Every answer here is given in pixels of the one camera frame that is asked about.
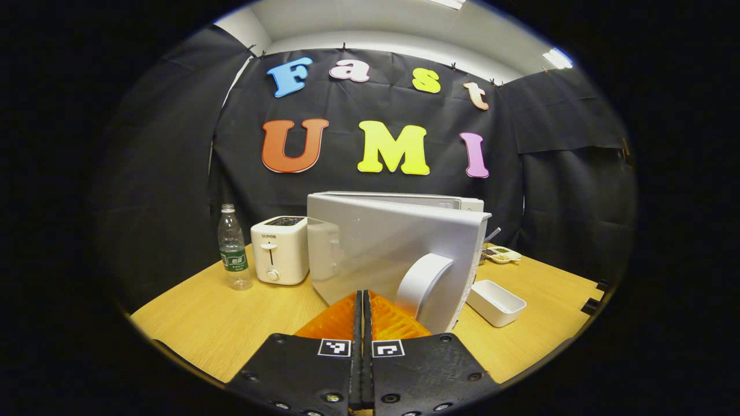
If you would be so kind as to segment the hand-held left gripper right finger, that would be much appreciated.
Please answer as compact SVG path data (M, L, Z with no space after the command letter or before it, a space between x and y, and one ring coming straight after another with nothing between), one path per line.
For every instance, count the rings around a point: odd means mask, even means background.
M380 308L362 292L362 407L374 415L438 415L496 395L501 385L452 333L375 340Z

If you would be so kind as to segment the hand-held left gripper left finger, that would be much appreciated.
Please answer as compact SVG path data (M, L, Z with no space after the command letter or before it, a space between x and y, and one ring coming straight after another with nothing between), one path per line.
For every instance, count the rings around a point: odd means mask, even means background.
M348 336L273 333L225 388L290 414L362 409L362 301L356 291L333 305L331 323Z

